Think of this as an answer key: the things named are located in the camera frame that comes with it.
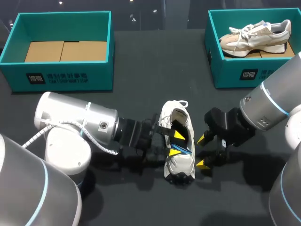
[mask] sneaker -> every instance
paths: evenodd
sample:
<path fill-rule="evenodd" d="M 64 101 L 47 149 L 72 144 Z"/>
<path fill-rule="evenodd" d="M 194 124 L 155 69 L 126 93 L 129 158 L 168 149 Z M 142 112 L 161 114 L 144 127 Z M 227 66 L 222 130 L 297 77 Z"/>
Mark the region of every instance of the sneaker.
<path fill-rule="evenodd" d="M 159 119 L 159 126 L 175 129 L 176 139 L 165 136 L 170 153 L 164 165 L 164 177 L 169 182 L 189 184 L 195 179 L 194 131 L 187 106 L 187 101 L 167 101 Z"/>
<path fill-rule="evenodd" d="M 229 29 L 231 34 L 222 36 L 219 41 L 223 52 L 235 57 L 245 57 L 254 49 L 284 53 L 292 30 L 289 20 L 278 24 L 260 21 L 240 30 L 232 27 Z"/>

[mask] metal bolt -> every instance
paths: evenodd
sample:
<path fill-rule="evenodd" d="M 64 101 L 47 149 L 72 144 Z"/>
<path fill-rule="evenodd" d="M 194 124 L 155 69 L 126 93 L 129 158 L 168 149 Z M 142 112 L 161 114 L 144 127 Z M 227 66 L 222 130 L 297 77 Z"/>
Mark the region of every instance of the metal bolt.
<path fill-rule="evenodd" d="M 102 123 L 100 124 L 100 128 L 101 128 L 101 129 L 106 129 L 106 128 L 108 128 L 108 124 L 105 123 L 105 122 L 102 122 Z"/>

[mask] teal box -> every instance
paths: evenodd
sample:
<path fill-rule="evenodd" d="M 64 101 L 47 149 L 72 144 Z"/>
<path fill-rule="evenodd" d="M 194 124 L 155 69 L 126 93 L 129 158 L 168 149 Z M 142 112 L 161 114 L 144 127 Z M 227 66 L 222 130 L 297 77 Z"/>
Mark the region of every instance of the teal box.
<path fill-rule="evenodd" d="M 292 22 L 289 43 L 295 54 L 301 51 L 301 12 L 298 8 L 209 10 L 205 47 L 216 88 L 256 87 L 291 57 L 225 59 L 219 38 L 230 33 L 229 27 L 241 29 L 261 20 Z M 251 80 L 241 80 L 243 72 L 255 72 Z"/>
<path fill-rule="evenodd" d="M 105 61 L 25 63 L 32 41 L 106 41 Z M 20 13 L 0 57 L 13 92 L 112 90 L 111 12 Z"/>

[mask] cable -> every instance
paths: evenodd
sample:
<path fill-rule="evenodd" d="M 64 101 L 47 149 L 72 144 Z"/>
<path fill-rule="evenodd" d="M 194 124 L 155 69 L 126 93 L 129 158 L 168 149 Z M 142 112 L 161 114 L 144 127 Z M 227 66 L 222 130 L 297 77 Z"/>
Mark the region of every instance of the cable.
<path fill-rule="evenodd" d="M 51 130 L 53 127 L 59 126 L 59 125 L 52 125 L 51 121 L 47 121 L 49 125 L 47 125 L 44 129 L 40 130 L 36 135 L 34 135 L 29 141 L 27 141 L 25 144 L 22 145 L 22 147 L 27 148 L 30 144 L 32 144 L 34 141 L 36 141 L 39 137 L 41 137 L 43 134 L 47 133 L 49 130 Z M 69 124 L 76 126 L 83 131 L 83 133 L 89 138 L 89 140 L 100 150 L 112 154 L 112 155 L 118 155 L 118 152 L 109 150 L 103 146 L 101 146 L 93 137 L 92 135 L 86 130 L 85 127 L 83 127 L 82 124 L 78 123 L 77 121 L 69 121 L 69 120 L 64 120 L 64 121 L 59 121 L 59 124 Z"/>

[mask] yellow triangle marker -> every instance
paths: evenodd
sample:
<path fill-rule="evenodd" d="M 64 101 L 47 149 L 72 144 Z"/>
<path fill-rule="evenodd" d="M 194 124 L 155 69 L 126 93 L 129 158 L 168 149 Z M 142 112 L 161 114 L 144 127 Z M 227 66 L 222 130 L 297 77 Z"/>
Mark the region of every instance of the yellow triangle marker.
<path fill-rule="evenodd" d="M 201 142 L 205 138 L 204 134 L 201 136 L 201 138 L 198 140 L 198 143 Z"/>
<path fill-rule="evenodd" d="M 185 140 L 185 138 L 176 130 L 174 133 L 174 137 L 178 139 Z"/>
<path fill-rule="evenodd" d="M 207 167 L 205 164 L 204 164 L 204 160 L 200 161 L 197 166 L 199 166 L 201 168 L 201 170 L 207 170 L 209 169 L 209 167 Z"/>
<path fill-rule="evenodd" d="M 178 151 L 175 149 L 170 149 L 169 156 L 173 156 L 173 155 L 180 154 L 180 153 L 181 153 L 181 151 Z"/>

